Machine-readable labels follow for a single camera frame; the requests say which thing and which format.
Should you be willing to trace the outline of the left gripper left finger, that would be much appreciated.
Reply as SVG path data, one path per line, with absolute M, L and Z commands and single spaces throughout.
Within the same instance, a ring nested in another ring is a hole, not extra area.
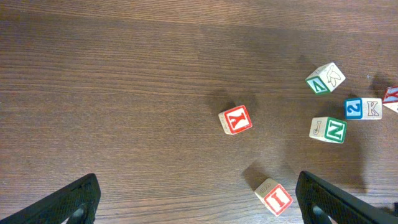
M 1 223 L 93 224 L 101 191 L 94 173 L 1 220 Z

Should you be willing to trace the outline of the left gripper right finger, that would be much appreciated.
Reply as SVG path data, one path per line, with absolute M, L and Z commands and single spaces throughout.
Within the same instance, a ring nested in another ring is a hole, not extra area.
M 396 216 L 373 207 L 309 171 L 301 171 L 295 193 L 304 223 L 397 224 Z

